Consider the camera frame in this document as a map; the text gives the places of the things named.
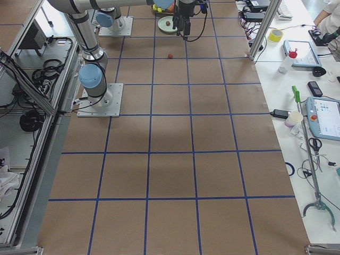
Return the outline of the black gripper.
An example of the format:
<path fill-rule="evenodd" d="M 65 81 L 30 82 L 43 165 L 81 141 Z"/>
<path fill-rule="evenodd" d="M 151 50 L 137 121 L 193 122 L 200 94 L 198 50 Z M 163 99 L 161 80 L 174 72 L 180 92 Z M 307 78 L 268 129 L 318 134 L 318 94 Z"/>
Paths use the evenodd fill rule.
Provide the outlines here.
<path fill-rule="evenodd" d="M 190 18 L 194 16 L 194 8 L 197 4 L 195 0 L 179 0 L 175 1 L 175 9 L 173 15 L 173 29 L 178 30 L 183 27 L 183 36 L 190 35 L 191 23 Z"/>

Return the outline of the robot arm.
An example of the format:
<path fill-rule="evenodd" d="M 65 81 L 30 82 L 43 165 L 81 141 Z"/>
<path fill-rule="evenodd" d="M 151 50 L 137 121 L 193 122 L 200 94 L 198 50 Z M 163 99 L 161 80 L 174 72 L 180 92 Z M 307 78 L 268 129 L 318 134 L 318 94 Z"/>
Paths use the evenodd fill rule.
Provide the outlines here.
<path fill-rule="evenodd" d="M 202 1 L 49 1 L 50 5 L 65 14 L 67 22 L 73 34 L 82 48 L 82 56 L 86 62 L 98 62 L 101 58 L 107 58 L 103 49 L 99 46 L 92 24 L 89 20 L 88 10 L 101 10 L 111 7 L 138 6 L 155 4 L 166 9 L 175 4 L 173 14 L 173 28 L 177 29 L 177 35 L 184 40 L 190 35 L 190 18 L 194 16 L 194 9 Z"/>
<path fill-rule="evenodd" d="M 96 14 L 97 23 L 111 31 L 119 31 L 125 27 L 125 21 L 122 18 L 119 7 L 99 9 Z"/>

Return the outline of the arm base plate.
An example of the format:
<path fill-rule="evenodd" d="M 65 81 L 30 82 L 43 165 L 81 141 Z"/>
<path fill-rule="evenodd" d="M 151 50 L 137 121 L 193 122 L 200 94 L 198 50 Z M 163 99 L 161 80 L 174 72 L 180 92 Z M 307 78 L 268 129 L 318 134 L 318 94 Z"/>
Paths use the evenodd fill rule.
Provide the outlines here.
<path fill-rule="evenodd" d="M 83 97 L 77 111 L 78 117 L 119 117 L 123 95 L 122 83 L 108 83 L 103 98 L 94 98 L 88 95 L 87 89 L 83 90 Z"/>
<path fill-rule="evenodd" d="M 109 19 L 100 25 L 99 36 L 101 37 L 123 37 L 130 36 L 132 32 L 132 16 L 121 16 L 116 20 Z"/>

